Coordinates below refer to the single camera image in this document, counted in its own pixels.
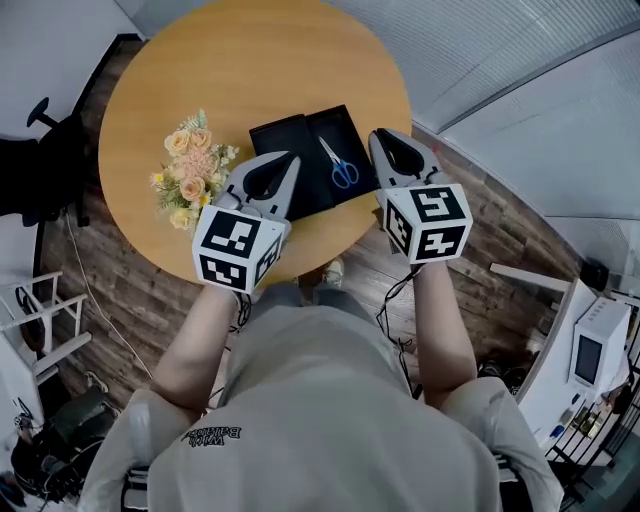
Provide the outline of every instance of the shirt sleeve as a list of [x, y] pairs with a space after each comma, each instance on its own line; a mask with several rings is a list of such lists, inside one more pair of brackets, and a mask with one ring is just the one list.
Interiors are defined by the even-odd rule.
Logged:
[[151, 465], [190, 426], [180, 408], [148, 389], [136, 391], [93, 460], [78, 510], [120, 512], [126, 472]]
[[560, 509], [562, 486], [500, 379], [483, 377], [460, 386], [441, 411], [475, 434], [492, 453], [509, 458], [527, 486], [534, 512]]

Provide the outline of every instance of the flower bouquet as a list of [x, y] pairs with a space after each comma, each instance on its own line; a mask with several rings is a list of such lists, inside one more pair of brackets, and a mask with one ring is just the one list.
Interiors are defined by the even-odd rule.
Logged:
[[229, 164], [239, 148], [213, 144], [202, 109], [169, 135], [164, 147], [172, 160], [161, 164], [162, 172], [151, 175], [158, 208], [170, 213], [174, 228], [193, 234], [202, 208], [215, 200], [229, 177]]

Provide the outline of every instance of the screen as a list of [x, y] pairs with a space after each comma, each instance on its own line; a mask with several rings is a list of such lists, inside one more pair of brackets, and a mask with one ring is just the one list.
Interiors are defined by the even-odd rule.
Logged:
[[576, 375], [593, 384], [598, 373], [602, 345], [585, 336], [580, 336], [578, 356], [576, 357]]

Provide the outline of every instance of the peach rose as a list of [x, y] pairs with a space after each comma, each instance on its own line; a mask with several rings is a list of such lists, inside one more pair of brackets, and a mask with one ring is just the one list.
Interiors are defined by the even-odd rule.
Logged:
[[202, 178], [185, 178], [180, 183], [180, 193], [187, 201], [197, 201], [205, 192], [205, 183]]
[[190, 139], [189, 130], [176, 130], [164, 139], [164, 147], [171, 156], [184, 155], [189, 149]]
[[191, 133], [191, 143], [201, 151], [211, 147], [211, 132], [206, 128], [198, 128]]
[[189, 229], [191, 224], [192, 214], [188, 208], [178, 208], [169, 217], [169, 221], [176, 229]]

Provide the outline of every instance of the gray t-shirt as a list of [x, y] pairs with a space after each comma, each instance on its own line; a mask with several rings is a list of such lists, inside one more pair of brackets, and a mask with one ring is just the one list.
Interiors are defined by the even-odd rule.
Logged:
[[245, 328], [228, 375], [219, 408], [194, 425], [136, 392], [80, 510], [120, 510], [124, 473], [150, 464], [153, 512], [498, 511], [496, 447], [518, 458], [534, 510], [559, 507], [562, 490], [500, 381], [461, 387], [445, 415], [411, 398], [380, 330], [342, 311], [273, 308]]

